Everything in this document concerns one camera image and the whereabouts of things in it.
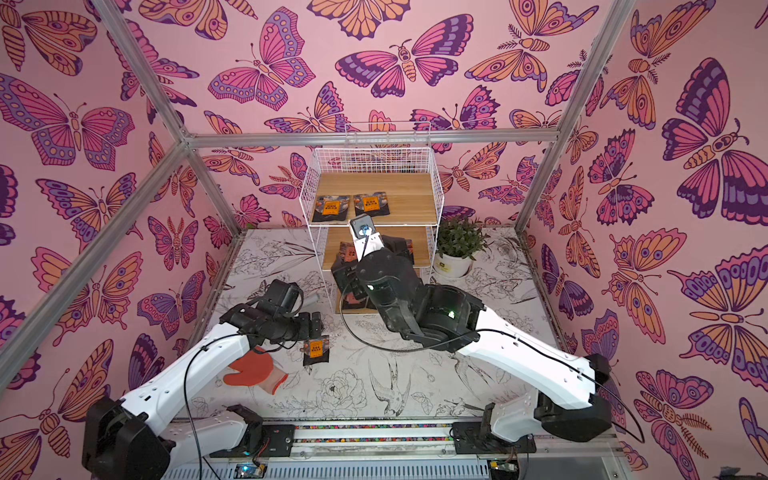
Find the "orange-label tea bag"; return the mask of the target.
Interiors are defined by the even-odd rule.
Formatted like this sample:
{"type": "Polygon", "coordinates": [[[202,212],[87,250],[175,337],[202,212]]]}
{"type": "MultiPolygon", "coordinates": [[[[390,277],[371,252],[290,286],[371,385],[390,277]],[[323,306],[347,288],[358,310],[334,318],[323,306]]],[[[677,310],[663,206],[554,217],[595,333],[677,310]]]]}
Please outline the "orange-label tea bag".
{"type": "Polygon", "coordinates": [[[350,197],[346,195],[317,196],[314,203],[312,222],[338,222],[347,219],[350,197]]]}
{"type": "Polygon", "coordinates": [[[388,216],[390,207],[385,192],[362,193],[353,196],[355,215],[368,215],[370,217],[388,216]]]}
{"type": "Polygon", "coordinates": [[[330,360],[330,341],[327,336],[318,339],[306,340],[303,343],[303,365],[312,366],[319,363],[328,363],[330,360]]]}

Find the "red tea bag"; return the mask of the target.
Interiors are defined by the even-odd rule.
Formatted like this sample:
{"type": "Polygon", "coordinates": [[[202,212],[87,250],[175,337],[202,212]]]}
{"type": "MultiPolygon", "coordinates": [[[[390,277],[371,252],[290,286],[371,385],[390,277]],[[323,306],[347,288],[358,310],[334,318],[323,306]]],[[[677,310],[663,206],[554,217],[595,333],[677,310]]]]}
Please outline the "red tea bag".
{"type": "Polygon", "coordinates": [[[336,255],[333,267],[342,267],[347,264],[354,264],[358,261],[356,248],[353,242],[341,242],[339,251],[336,255]]]}

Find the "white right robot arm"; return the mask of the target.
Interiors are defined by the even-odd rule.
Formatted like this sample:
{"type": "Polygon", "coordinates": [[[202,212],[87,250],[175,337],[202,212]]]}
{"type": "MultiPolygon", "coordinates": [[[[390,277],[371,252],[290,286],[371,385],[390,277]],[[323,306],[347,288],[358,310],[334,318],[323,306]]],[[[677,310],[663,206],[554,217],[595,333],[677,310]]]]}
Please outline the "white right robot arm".
{"type": "Polygon", "coordinates": [[[418,350],[479,359],[531,386],[521,397],[486,407],[486,434],[507,442],[549,434],[583,443],[612,428],[612,405],[599,394],[610,377],[605,357],[559,350],[470,293],[424,283],[406,258],[385,248],[361,251],[332,274],[341,295],[369,301],[385,327],[418,350]]]}

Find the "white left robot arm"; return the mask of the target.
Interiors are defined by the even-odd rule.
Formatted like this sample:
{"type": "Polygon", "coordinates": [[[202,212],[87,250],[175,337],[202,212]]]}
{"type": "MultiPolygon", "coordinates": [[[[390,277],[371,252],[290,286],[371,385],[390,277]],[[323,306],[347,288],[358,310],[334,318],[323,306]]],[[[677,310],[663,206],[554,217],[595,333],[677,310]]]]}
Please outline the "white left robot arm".
{"type": "Polygon", "coordinates": [[[249,353],[265,355],[264,342],[296,346],[319,338],[316,294],[294,282],[273,281],[264,295],[224,313],[218,324],[162,372],[117,400],[103,398],[87,412],[82,465],[97,479],[160,479],[167,471],[223,450],[257,452],[263,419],[233,405],[197,420],[193,397],[230,364],[249,353]],[[186,412],[186,422],[174,419],[186,412]]]}

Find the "red work glove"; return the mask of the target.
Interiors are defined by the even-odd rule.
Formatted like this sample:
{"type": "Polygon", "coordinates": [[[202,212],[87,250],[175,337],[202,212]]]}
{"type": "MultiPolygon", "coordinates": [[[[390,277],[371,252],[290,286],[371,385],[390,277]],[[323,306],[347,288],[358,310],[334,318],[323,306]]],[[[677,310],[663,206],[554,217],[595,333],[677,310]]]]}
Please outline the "red work glove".
{"type": "Polygon", "coordinates": [[[232,362],[223,383],[232,387],[258,387],[274,395],[284,384],[288,374],[275,365],[270,352],[257,347],[232,362]]]}

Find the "potted green plant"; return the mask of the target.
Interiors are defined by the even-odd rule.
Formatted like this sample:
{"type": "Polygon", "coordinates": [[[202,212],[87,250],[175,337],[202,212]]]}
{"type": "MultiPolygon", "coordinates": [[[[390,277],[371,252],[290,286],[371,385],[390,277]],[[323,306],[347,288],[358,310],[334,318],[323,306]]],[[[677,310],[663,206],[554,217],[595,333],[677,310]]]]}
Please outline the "potted green plant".
{"type": "Polygon", "coordinates": [[[487,239],[478,221],[467,218],[447,221],[438,232],[436,271],[452,279],[465,276],[476,255],[486,250],[487,239]]]}

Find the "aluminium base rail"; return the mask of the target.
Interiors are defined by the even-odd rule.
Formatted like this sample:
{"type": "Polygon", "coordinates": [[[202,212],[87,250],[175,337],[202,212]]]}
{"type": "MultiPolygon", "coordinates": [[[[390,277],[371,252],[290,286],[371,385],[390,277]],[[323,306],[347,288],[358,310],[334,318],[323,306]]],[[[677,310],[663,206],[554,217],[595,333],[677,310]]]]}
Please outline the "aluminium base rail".
{"type": "Polygon", "coordinates": [[[268,422],[259,447],[172,463],[164,479],[630,479],[617,439],[481,440],[475,419],[268,422]]]}

